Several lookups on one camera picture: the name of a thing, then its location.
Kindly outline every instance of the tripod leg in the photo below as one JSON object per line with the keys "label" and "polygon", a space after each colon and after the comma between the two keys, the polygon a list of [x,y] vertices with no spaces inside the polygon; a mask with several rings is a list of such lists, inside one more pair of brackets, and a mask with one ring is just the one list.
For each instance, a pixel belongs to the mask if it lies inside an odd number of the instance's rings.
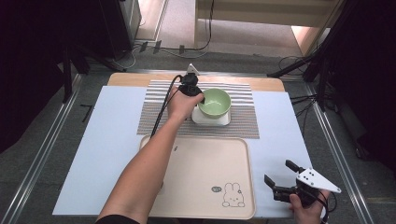
{"label": "tripod leg", "polygon": [[319,84],[318,84],[318,95],[317,95],[318,105],[320,106],[320,109],[323,112],[325,111],[324,95],[325,95],[325,91],[326,91],[326,82],[327,82],[328,75],[329,75],[329,61],[325,58],[323,60],[322,66],[321,66]]}
{"label": "tripod leg", "polygon": [[106,61],[104,58],[102,58],[101,56],[97,55],[96,53],[94,53],[93,51],[91,51],[90,49],[87,49],[83,46],[80,45],[76,45],[76,49],[78,49],[79,51],[81,51],[82,53],[89,55],[91,57],[93,57],[97,62],[103,64],[104,66],[106,66],[107,68],[113,70],[113,71],[117,71],[117,72],[126,72],[126,69],[124,68],[118,68],[116,65]]}
{"label": "tripod leg", "polygon": [[64,58],[64,100],[63,100],[63,103],[66,103],[67,100],[72,95],[72,72],[71,72],[71,65],[70,65],[70,58],[69,58],[67,44],[63,44],[63,58]]}

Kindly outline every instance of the floor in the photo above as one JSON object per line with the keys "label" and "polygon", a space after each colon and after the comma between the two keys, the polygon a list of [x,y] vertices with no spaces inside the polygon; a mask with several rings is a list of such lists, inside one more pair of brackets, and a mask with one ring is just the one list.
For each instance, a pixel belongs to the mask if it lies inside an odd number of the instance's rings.
{"label": "floor", "polygon": [[[186,10],[180,10],[181,8],[191,8],[190,2],[193,1],[167,1],[163,23],[157,34],[157,39],[163,41],[162,47],[178,48],[180,44],[186,47],[192,46],[191,24],[182,23],[188,21],[191,15],[186,13]],[[185,14],[178,16],[175,12]],[[205,21],[200,21],[199,25],[201,27],[199,46],[202,46],[205,43]],[[289,27],[263,25],[257,28],[256,25],[214,21],[212,23],[213,33],[209,51],[216,53],[208,54],[207,57],[199,60],[179,59],[165,52],[155,55],[147,51],[136,53],[136,64],[134,67],[128,68],[128,71],[134,71],[134,69],[184,70],[188,63],[194,63],[197,64],[198,70],[265,74],[276,71],[282,58],[301,56]],[[132,58],[127,57],[125,61],[120,63],[129,64],[131,60]],[[292,62],[292,60],[287,59],[284,62]],[[24,204],[25,209],[19,211],[20,218],[15,223],[92,223],[94,221],[92,217],[53,217],[51,210],[56,203],[59,191],[62,189],[68,166],[74,158],[80,138],[87,125],[87,122],[82,121],[87,115],[87,108],[81,105],[95,104],[97,94],[101,87],[106,85],[109,74],[111,74],[111,71],[103,66],[93,65],[92,73],[83,77],[81,89],[74,106],[69,108],[70,114],[67,121],[57,135],[58,138],[54,142],[53,150],[49,154],[45,166],[43,164],[42,174],[37,177],[36,188],[27,189],[24,192],[27,195],[31,194],[31,196]],[[283,80],[285,89],[290,96],[307,93],[305,83]],[[25,174],[28,173],[35,155],[41,144],[46,140],[46,134],[51,128],[50,125],[53,120],[56,120],[57,112],[62,105],[60,103],[62,97],[62,91],[58,92],[42,113],[37,116],[21,141],[6,153],[0,154],[0,200],[5,202],[0,203],[0,216],[7,211],[16,189],[26,177]],[[299,105],[295,107],[295,110],[301,110],[303,107],[304,105]],[[318,167],[326,176],[334,178],[334,181],[343,186],[344,190],[344,193],[339,197],[338,208],[332,214],[330,223],[392,223],[396,218],[396,192],[394,191],[396,181],[392,172],[377,161],[359,160],[355,155],[354,145],[342,121],[336,113],[328,110],[326,118],[331,122],[332,131],[337,137],[336,145],[339,145],[343,150],[343,155],[348,164],[347,168],[352,172],[354,184],[358,186],[358,190],[363,195],[363,200],[367,202],[366,205],[369,207],[368,210],[373,219],[365,219],[367,216],[359,217],[356,212],[359,209],[352,201],[354,195],[347,190],[350,182],[345,181],[342,175],[343,170],[337,168],[337,164],[332,159],[333,153],[329,149],[329,139],[326,139],[323,134],[318,114],[317,110],[315,112],[311,110],[308,115],[308,122],[304,126],[304,140],[307,150],[310,155],[313,155],[311,160],[314,167]],[[299,117],[298,121],[303,124],[304,118]],[[269,223],[289,224],[293,222],[290,220],[270,220]]]}
{"label": "floor", "polygon": [[[178,49],[194,48],[194,1],[181,0],[140,0],[143,20],[136,39],[142,41],[162,41],[161,47]],[[209,41],[209,21],[198,20],[197,46]],[[301,57],[296,48],[290,26],[238,21],[212,21],[210,52],[262,55],[270,57]]]}

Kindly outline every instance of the green bowl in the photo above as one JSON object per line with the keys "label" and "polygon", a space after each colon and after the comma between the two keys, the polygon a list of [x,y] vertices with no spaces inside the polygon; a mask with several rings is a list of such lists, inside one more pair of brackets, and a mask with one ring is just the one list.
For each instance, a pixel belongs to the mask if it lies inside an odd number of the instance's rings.
{"label": "green bowl", "polygon": [[230,95],[221,89],[207,89],[204,91],[205,103],[199,103],[202,113],[210,119],[218,119],[231,108]]}

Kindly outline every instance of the wooden table edge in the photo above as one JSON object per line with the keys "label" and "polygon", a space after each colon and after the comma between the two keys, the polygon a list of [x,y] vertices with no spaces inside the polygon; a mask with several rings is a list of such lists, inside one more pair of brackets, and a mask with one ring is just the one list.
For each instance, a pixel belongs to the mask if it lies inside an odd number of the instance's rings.
{"label": "wooden table edge", "polygon": [[[151,80],[172,80],[171,74],[114,73],[107,86],[147,87]],[[248,83],[253,91],[285,91],[282,80],[271,77],[198,76],[203,82]]]}

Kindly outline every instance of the forearm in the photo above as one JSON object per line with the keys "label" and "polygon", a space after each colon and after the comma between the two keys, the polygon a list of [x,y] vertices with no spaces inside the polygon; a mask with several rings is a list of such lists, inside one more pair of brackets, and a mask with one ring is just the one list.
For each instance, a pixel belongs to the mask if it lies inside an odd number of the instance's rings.
{"label": "forearm", "polygon": [[146,222],[161,188],[177,130],[183,120],[169,119],[123,170],[100,217],[112,211]]}

